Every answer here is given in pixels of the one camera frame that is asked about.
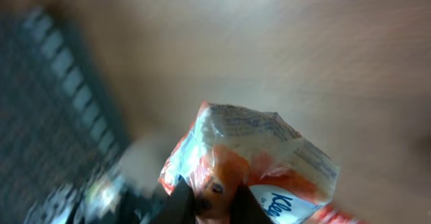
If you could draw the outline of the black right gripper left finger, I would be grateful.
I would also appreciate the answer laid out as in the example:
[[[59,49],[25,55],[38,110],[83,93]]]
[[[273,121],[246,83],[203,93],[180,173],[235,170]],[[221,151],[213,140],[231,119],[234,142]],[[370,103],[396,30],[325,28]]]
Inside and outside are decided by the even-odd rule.
[[[195,224],[194,200],[192,188],[180,178],[164,207],[150,224]]]

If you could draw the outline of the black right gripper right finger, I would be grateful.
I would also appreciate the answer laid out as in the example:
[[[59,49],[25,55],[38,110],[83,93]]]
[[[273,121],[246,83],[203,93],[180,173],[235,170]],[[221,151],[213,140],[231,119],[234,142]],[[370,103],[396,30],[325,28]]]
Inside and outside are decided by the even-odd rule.
[[[230,209],[230,224],[272,224],[248,186],[240,185]]]

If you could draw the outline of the small red-white snack packet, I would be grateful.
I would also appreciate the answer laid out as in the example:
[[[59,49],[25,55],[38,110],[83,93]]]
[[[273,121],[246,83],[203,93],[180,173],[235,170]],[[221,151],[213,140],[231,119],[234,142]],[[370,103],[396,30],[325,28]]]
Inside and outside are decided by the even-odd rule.
[[[184,180],[202,219],[225,219],[240,185],[274,223],[302,223],[331,202],[339,167],[275,112],[203,102],[160,173]]]

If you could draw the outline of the red chocolate bar wrapper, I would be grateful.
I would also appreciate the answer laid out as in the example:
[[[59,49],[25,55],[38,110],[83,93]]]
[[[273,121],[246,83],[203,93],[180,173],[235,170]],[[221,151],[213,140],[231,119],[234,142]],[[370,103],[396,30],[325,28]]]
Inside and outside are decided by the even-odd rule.
[[[332,204],[327,204],[320,208],[308,219],[320,224],[367,224],[363,219],[345,212]]]

